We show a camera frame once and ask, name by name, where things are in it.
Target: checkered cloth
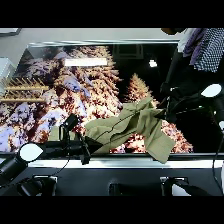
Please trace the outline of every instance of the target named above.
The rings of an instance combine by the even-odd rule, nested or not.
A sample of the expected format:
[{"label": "checkered cloth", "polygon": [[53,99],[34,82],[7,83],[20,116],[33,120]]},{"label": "checkered cloth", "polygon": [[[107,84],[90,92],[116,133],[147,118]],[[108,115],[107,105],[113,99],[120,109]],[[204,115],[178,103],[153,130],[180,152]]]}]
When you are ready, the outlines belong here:
[{"label": "checkered cloth", "polygon": [[224,28],[208,28],[194,64],[197,70],[217,72],[224,52]]}]

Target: white circular joint cover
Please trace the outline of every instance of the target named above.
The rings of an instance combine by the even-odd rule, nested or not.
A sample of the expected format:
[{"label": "white circular joint cover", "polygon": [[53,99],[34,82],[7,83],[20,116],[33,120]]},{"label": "white circular joint cover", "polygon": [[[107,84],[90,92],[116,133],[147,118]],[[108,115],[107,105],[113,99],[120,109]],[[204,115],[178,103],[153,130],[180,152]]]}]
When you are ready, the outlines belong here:
[{"label": "white circular joint cover", "polygon": [[36,144],[28,143],[21,147],[21,149],[19,150],[19,155],[21,159],[27,162],[31,162],[36,160],[42,152],[43,150]]},{"label": "white circular joint cover", "polygon": [[217,96],[222,90],[222,86],[219,84],[212,84],[208,86],[202,93],[202,96],[205,97],[214,97]]}]

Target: clothing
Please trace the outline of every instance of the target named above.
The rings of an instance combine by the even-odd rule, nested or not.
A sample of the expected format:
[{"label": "clothing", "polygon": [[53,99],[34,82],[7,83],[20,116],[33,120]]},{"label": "clothing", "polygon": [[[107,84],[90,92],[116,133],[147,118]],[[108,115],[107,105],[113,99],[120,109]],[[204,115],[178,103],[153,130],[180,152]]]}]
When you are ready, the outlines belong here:
[{"label": "clothing", "polygon": [[216,73],[224,52],[224,28],[208,28],[194,64],[197,70]]},{"label": "clothing", "polygon": [[108,153],[110,149],[122,145],[133,133],[138,133],[145,136],[147,152],[165,163],[175,142],[161,131],[162,120],[155,118],[161,110],[154,109],[151,101],[151,97],[146,97],[139,103],[125,103],[118,117],[87,123],[86,136],[103,144],[96,153]]},{"label": "clothing", "polygon": [[178,46],[177,46],[179,53],[183,52],[185,45],[187,44],[189,38],[191,37],[191,35],[195,31],[195,29],[196,28],[186,28],[184,30],[184,34],[183,34],[182,38],[180,39],[180,41],[178,42]]},{"label": "clothing", "polygon": [[190,65],[194,65],[202,44],[202,38],[206,32],[207,28],[196,28],[191,37],[189,38],[187,44],[185,45],[183,51],[183,57],[191,56]]}]

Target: yellow cloth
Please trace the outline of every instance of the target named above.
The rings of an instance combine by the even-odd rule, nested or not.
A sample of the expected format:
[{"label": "yellow cloth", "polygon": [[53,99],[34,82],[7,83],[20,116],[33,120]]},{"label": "yellow cloth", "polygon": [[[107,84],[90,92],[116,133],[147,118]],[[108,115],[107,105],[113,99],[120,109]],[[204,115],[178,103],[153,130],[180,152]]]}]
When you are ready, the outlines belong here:
[{"label": "yellow cloth", "polygon": [[145,136],[147,152],[165,163],[175,142],[161,131],[162,120],[155,118],[161,110],[154,109],[151,101],[151,97],[146,97],[139,103],[125,103],[118,117],[87,123],[86,136],[103,144],[96,153],[108,153],[110,149],[123,144],[133,133],[138,133]]}]

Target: gray floor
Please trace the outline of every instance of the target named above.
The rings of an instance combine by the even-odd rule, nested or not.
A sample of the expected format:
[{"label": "gray floor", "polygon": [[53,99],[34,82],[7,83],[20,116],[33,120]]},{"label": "gray floor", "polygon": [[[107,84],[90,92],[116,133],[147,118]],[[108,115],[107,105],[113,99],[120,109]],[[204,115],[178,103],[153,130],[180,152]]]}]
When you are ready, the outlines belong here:
[{"label": "gray floor", "polygon": [[19,35],[0,37],[0,57],[8,57],[15,66],[29,43],[75,40],[179,39],[160,28],[22,28]]}]

